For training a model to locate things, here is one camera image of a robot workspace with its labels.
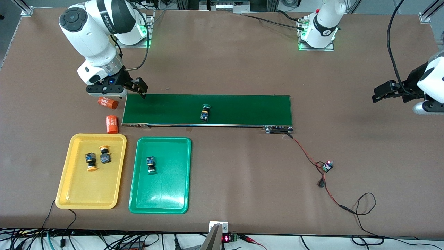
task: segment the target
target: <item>green tray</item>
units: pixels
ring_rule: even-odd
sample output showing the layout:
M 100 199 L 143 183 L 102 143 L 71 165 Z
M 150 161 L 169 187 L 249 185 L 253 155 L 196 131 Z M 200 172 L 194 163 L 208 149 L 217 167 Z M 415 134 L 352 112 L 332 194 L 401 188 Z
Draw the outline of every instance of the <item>green tray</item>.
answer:
M 148 174 L 148 156 L 154 156 L 157 174 Z M 128 209 L 135 214 L 185 213 L 188 209 L 190 162 L 189 138 L 140 138 Z
M 200 120 L 209 104 L 208 122 Z M 128 94 L 122 125 L 264 127 L 292 126 L 290 96 Z

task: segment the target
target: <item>black strap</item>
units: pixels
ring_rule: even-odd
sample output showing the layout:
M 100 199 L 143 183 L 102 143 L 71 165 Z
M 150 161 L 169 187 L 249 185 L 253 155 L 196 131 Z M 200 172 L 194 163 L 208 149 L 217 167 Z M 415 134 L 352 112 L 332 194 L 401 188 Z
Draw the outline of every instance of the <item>black strap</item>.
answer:
M 116 34 L 117 32 L 114 24 L 112 23 L 110 15 L 107 11 L 107 7 L 105 6 L 105 0 L 97 0 L 97 8 L 99 9 L 100 15 L 107 29 L 111 32 L 111 34 Z
M 319 33 L 321 34 L 321 36 L 329 36 L 331 33 L 333 33 L 336 30 L 336 26 L 334 26 L 333 28 L 327 28 L 322 26 L 318 21 L 317 21 L 317 15 L 314 16 L 313 19 L 313 25 L 314 27 L 319 31 Z

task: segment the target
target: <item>brown table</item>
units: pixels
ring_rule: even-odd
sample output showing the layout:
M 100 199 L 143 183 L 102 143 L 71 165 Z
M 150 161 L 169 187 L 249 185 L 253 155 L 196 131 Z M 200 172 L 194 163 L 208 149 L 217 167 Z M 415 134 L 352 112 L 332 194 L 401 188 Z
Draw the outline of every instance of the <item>brown table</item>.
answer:
M 54 200 L 70 138 L 104 133 L 105 117 L 122 117 L 87 95 L 83 62 L 60 31 L 63 9 L 23 18 L 0 72 L 0 226 L 38 228 Z M 277 13 L 257 14 L 292 24 Z M 444 143 L 441 116 L 418 116 L 414 102 L 373 104 L 373 88 L 394 79 L 386 49 L 386 15 L 345 15 L 335 52 L 300 52 L 293 29 L 227 12 L 168 11 L 156 23 L 148 60 L 133 77 L 151 93 L 286 94 L 294 136 L 327 174 L 333 196 L 352 206 L 377 198 L 366 229 L 392 236 L 443 237 Z M 437 52 L 430 26 L 397 16 L 392 48 L 403 78 Z M 124 49 L 127 67 L 143 49 Z M 259 129 L 120 127 L 128 138 L 119 201 L 111 210 L 78 210 L 73 228 L 274 234 L 363 234 L 353 216 L 316 186 L 319 173 L 296 143 Z M 131 214 L 128 199 L 137 139 L 193 141 L 190 205 L 183 215 Z M 72 220 L 54 209 L 47 227 Z

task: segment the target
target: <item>orange can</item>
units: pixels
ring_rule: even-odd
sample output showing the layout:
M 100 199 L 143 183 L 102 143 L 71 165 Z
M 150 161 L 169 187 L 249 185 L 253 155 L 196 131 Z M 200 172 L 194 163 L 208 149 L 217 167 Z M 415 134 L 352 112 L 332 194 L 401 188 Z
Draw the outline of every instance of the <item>orange can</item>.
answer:
M 110 109 L 116 109 L 117 105 L 119 105 L 118 101 L 110 99 L 108 97 L 99 97 L 97 103 Z
M 119 132 L 119 127 L 117 125 L 117 116 L 110 115 L 107 116 L 107 133 L 117 134 Z

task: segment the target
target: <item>yellow tray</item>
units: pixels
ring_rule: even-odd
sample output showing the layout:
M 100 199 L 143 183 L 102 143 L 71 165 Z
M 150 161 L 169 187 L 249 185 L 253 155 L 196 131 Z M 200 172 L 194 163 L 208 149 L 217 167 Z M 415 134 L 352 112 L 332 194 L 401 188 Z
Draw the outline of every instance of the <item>yellow tray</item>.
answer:
M 107 145 L 111 162 L 100 162 Z M 117 203 L 127 139 L 121 134 L 77 134 L 71 138 L 55 203 L 61 209 L 111 209 Z M 97 170 L 87 171 L 85 154 L 95 153 Z

